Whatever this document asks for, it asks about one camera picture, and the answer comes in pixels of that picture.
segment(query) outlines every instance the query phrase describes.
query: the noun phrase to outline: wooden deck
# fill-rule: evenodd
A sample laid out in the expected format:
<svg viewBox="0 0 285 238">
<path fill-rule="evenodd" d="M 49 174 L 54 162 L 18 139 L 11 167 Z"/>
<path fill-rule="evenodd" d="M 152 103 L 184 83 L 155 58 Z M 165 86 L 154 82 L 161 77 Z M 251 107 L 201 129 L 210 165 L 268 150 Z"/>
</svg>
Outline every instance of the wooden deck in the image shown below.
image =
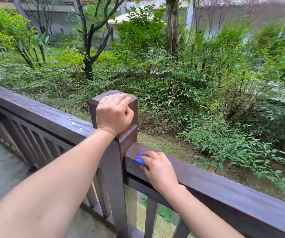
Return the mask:
<svg viewBox="0 0 285 238">
<path fill-rule="evenodd" d="M 0 144 L 0 200 L 31 173 L 28 166 Z M 91 214 L 79 209 L 66 235 L 68 238 L 114 238 L 109 228 Z"/>
</svg>

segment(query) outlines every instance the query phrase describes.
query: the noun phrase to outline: forearm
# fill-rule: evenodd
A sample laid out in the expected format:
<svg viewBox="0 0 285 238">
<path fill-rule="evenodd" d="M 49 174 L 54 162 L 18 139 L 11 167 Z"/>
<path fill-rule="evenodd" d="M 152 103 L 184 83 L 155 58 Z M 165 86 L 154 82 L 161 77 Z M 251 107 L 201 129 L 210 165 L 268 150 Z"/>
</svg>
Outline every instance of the forearm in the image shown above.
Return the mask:
<svg viewBox="0 0 285 238">
<path fill-rule="evenodd" d="M 16 237 L 18 230 L 22 237 L 63 237 L 113 138 L 97 130 L 21 182 L 0 202 L 0 227 L 10 223 Z"/>
<path fill-rule="evenodd" d="M 196 199 L 183 185 L 164 194 L 196 238 L 244 238 Z"/>
</svg>

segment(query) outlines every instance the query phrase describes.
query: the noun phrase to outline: dirt ground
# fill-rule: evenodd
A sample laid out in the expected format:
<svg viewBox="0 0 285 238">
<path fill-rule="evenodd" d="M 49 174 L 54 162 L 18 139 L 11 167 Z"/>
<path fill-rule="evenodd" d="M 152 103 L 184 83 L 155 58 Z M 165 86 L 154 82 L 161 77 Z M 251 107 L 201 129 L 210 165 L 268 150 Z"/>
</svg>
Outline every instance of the dirt ground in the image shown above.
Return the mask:
<svg viewBox="0 0 285 238">
<path fill-rule="evenodd" d="M 173 136 L 161 135 L 154 136 L 142 132 L 138 132 L 138 142 L 148 145 L 151 148 L 158 149 L 168 155 L 176 156 L 177 158 L 197 165 L 200 163 L 199 153 L 191 145 L 183 141 L 176 140 Z M 224 176 L 227 179 L 233 180 L 237 183 L 246 185 L 259 192 L 263 192 L 277 199 L 285 201 L 285 194 L 279 187 L 271 184 L 265 179 L 259 179 L 254 174 L 250 174 L 248 170 L 236 170 L 234 168 L 225 168 L 223 171 L 218 170 L 218 175 Z"/>
</svg>

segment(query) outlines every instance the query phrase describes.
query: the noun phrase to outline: gray floor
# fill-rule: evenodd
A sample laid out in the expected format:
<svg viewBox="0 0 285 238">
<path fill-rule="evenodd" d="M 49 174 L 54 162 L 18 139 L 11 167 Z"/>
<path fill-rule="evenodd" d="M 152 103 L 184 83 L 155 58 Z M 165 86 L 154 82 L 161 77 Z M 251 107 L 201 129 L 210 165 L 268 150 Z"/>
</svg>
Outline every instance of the gray floor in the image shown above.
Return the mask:
<svg viewBox="0 0 285 238">
<path fill-rule="evenodd" d="M 25 163 L 0 144 L 0 200 L 17 184 L 29 176 L 28 170 L 29 168 Z M 79 209 L 66 237 L 115 238 L 116 235 L 92 215 Z"/>
</svg>

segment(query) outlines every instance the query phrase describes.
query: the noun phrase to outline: vegetation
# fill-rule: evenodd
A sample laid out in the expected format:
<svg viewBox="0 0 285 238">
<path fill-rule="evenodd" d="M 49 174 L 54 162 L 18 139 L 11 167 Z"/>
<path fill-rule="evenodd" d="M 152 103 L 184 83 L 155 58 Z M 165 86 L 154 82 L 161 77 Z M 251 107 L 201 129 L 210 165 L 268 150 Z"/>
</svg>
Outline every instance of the vegetation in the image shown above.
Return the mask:
<svg viewBox="0 0 285 238">
<path fill-rule="evenodd" d="M 205 169 L 251 172 L 285 192 L 284 23 L 253 29 L 244 16 L 225 22 L 210 37 L 199 23 L 191 31 L 180 23 L 173 52 L 167 49 L 164 12 L 132 8 L 129 21 L 117 24 L 113 49 L 104 51 L 113 32 L 106 14 L 112 16 L 120 3 L 97 0 L 94 12 L 80 8 L 75 29 L 81 39 L 58 38 L 62 43 L 49 47 L 43 38 L 40 65 L 30 59 L 40 42 L 29 21 L 0 9 L 0 84 L 80 117 L 87 112 L 84 100 L 109 89 L 136 95 L 141 131 L 185 140 Z M 92 48 L 94 33 L 103 26 L 107 38 Z M 79 50 L 79 43 L 87 46 Z"/>
</svg>

